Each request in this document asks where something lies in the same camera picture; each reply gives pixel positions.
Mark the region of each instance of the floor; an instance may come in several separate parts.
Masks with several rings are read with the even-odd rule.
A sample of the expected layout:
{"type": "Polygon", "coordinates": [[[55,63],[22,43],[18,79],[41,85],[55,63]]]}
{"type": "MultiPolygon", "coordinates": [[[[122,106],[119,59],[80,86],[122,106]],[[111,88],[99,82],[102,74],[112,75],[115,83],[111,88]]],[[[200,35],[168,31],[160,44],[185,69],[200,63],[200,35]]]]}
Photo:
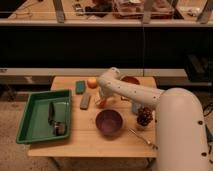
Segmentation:
{"type": "MultiPolygon", "coordinates": [[[[202,103],[213,99],[212,93],[199,92],[202,103]]],[[[44,157],[28,157],[27,145],[16,144],[16,134],[19,127],[29,92],[18,92],[13,101],[3,92],[0,97],[0,171],[55,171],[57,170],[44,157]]],[[[206,123],[213,132],[213,115],[206,118],[206,123]]],[[[60,163],[60,170],[122,170],[143,171],[147,165],[141,158],[56,158],[60,163]]]]}

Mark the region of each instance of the green tray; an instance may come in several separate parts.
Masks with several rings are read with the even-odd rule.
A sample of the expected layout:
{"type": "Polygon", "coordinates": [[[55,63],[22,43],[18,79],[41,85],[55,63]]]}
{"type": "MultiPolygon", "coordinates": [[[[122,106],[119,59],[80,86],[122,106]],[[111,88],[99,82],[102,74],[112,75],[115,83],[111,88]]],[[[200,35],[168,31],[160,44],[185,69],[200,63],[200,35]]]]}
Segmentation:
{"type": "Polygon", "coordinates": [[[45,91],[32,93],[25,107],[16,142],[31,144],[41,141],[58,140],[70,135],[71,91],[45,91]],[[64,135],[55,136],[53,127],[48,123],[49,103],[55,108],[55,121],[67,126],[64,135]]]}

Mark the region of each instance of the red bowl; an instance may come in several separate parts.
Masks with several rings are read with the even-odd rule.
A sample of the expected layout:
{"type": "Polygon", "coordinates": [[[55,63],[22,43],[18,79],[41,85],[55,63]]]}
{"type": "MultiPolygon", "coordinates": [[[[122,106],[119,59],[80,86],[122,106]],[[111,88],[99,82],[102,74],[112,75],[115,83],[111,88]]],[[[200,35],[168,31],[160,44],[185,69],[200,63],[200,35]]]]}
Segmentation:
{"type": "Polygon", "coordinates": [[[140,85],[140,82],[137,78],[132,77],[132,76],[125,76],[121,79],[121,81],[127,82],[127,83],[132,83],[132,84],[138,84],[140,85]]]}
{"type": "Polygon", "coordinates": [[[103,110],[96,117],[96,126],[105,136],[115,135],[122,127],[122,124],[123,119],[115,110],[103,110]]]}

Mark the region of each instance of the metal spoon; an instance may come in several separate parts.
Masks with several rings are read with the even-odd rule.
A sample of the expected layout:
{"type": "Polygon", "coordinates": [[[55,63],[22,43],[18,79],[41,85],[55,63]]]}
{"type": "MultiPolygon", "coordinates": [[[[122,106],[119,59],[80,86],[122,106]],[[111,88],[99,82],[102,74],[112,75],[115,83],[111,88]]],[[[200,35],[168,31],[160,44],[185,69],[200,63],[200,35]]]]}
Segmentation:
{"type": "Polygon", "coordinates": [[[148,146],[152,147],[152,149],[158,149],[158,147],[153,144],[151,141],[145,139],[142,135],[139,135],[138,133],[136,133],[133,129],[129,129],[133,134],[135,134],[138,138],[142,139],[148,146]]]}

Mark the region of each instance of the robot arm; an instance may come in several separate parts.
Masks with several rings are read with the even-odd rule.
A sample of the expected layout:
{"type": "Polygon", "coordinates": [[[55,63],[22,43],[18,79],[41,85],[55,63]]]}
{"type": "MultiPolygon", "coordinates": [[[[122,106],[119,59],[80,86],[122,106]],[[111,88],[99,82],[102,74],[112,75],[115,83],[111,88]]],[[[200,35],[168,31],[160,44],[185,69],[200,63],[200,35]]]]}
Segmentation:
{"type": "Polygon", "coordinates": [[[156,110],[157,169],[159,171],[209,171],[208,145],[202,106],[181,88],[160,90],[120,81],[111,68],[98,78],[101,98],[114,92],[156,110]]]}
{"type": "Polygon", "coordinates": [[[120,81],[121,77],[122,74],[117,68],[111,68],[98,78],[101,98],[107,98],[113,93],[117,93],[146,106],[156,107],[163,90],[126,83],[120,81]]]}

